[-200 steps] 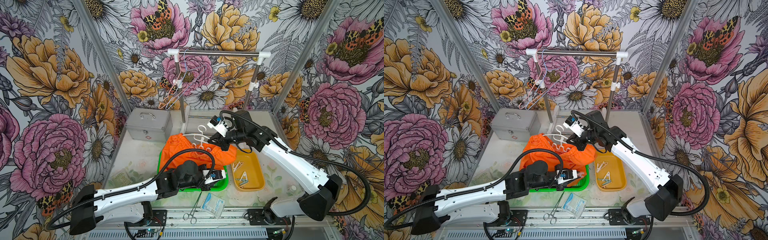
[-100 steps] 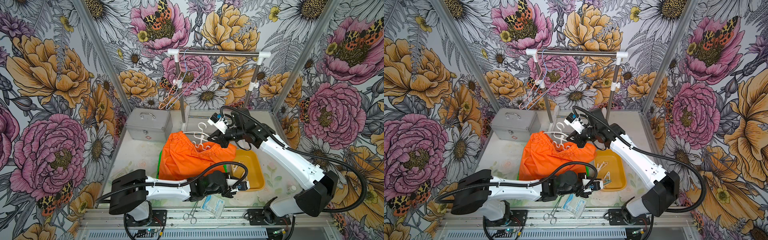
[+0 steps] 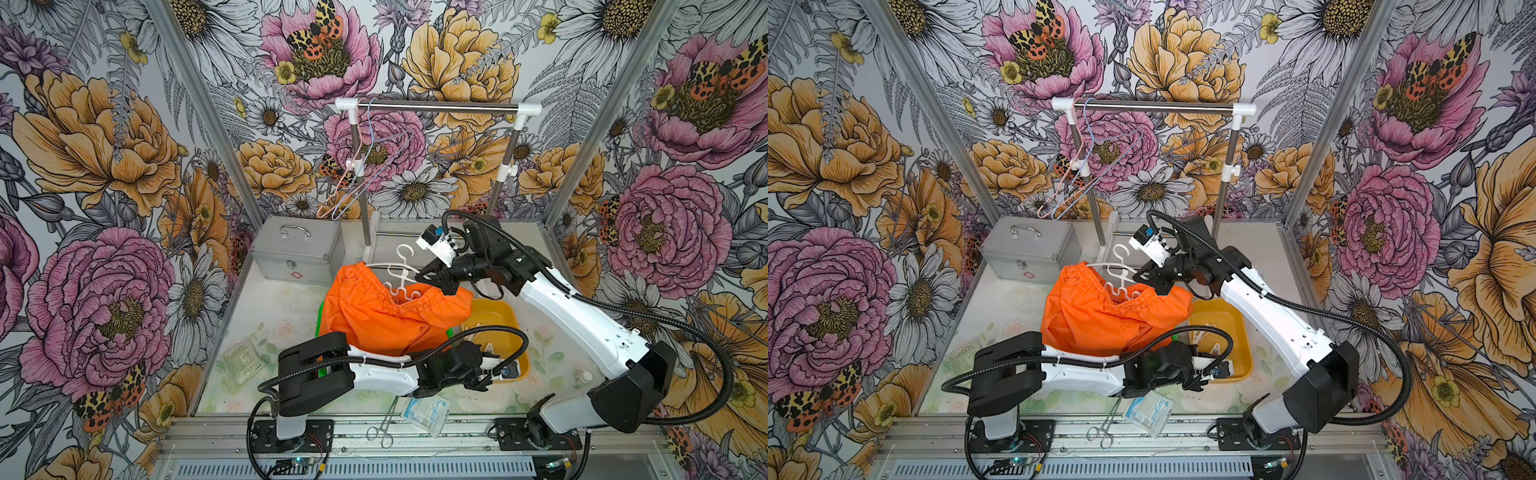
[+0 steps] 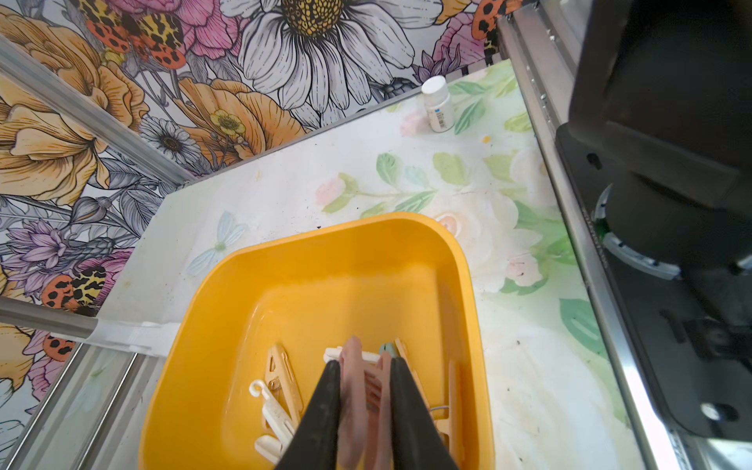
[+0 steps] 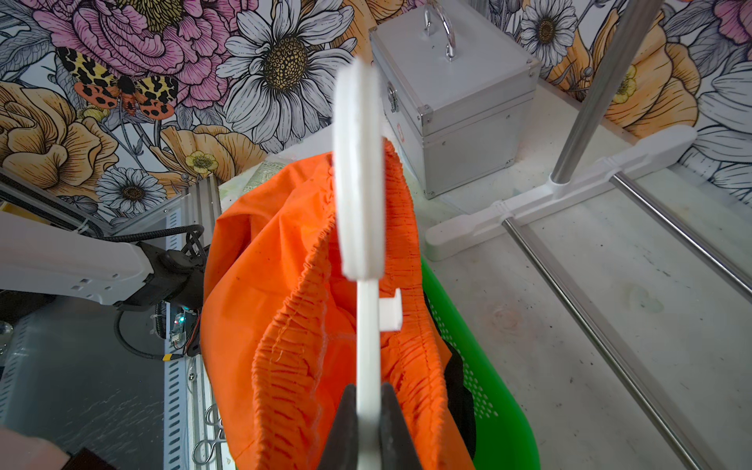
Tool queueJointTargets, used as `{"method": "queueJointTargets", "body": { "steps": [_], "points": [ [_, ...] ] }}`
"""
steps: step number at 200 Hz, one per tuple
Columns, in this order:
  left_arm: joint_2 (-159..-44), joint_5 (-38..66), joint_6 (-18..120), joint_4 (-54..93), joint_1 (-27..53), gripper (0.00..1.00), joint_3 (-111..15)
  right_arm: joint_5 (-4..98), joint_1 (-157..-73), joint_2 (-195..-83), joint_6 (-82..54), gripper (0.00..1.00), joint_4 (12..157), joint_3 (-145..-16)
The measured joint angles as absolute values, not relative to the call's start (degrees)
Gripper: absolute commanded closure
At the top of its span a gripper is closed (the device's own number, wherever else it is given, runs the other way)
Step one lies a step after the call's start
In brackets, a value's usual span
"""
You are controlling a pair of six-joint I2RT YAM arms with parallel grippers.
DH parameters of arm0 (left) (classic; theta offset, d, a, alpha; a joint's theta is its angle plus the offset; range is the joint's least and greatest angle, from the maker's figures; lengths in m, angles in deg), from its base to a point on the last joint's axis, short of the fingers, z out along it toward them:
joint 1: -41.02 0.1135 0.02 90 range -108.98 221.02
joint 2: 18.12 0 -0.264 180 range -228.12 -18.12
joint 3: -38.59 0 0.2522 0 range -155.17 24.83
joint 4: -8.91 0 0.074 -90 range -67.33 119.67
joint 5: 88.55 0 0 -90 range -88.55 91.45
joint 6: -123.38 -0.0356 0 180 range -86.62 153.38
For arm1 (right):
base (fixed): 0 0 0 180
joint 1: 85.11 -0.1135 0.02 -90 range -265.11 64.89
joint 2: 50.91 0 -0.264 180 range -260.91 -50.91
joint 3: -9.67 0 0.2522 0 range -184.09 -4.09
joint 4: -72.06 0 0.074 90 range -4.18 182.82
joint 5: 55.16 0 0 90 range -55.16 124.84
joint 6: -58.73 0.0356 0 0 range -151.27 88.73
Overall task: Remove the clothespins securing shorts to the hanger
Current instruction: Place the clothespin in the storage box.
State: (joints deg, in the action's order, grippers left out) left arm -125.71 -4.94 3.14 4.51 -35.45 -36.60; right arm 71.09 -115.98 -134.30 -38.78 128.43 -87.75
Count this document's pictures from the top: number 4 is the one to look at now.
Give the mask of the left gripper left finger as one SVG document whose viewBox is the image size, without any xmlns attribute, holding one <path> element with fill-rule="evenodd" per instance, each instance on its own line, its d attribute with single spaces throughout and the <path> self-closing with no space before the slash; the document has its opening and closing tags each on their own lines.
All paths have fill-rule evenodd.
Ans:
<svg viewBox="0 0 752 470">
<path fill-rule="evenodd" d="M 335 469 L 340 411 L 341 366 L 328 362 L 290 446 L 274 469 Z"/>
</svg>

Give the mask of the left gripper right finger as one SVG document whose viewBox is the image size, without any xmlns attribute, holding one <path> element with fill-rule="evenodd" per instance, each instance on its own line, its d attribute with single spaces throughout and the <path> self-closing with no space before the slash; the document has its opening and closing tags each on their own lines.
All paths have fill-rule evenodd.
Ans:
<svg viewBox="0 0 752 470">
<path fill-rule="evenodd" d="M 392 447 L 397 470 L 458 470 L 403 358 L 391 359 Z"/>
</svg>

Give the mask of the green clothespin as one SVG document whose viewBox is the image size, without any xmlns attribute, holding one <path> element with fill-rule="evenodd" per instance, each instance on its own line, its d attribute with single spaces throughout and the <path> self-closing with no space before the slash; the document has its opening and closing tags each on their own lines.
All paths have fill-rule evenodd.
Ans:
<svg viewBox="0 0 752 470">
<path fill-rule="evenodd" d="M 400 356 L 394 343 L 382 344 L 379 349 L 379 354 L 389 354 L 392 358 L 398 358 Z"/>
</svg>

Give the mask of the pink clothespin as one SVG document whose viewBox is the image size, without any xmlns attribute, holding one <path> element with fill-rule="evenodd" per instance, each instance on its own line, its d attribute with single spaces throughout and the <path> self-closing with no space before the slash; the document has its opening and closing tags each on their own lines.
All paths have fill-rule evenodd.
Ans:
<svg viewBox="0 0 752 470">
<path fill-rule="evenodd" d="M 389 354 L 370 363 L 352 337 L 340 354 L 341 411 L 337 463 L 344 469 L 393 467 Z"/>
</svg>

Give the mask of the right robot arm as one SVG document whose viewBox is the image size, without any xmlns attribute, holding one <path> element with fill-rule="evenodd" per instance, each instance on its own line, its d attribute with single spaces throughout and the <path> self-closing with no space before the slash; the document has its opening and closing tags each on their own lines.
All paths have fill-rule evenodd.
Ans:
<svg viewBox="0 0 752 470">
<path fill-rule="evenodd" d="M 751 438 L 751 5 L 595 1 L 556 135 L 659 414 Z"/>
</svg>

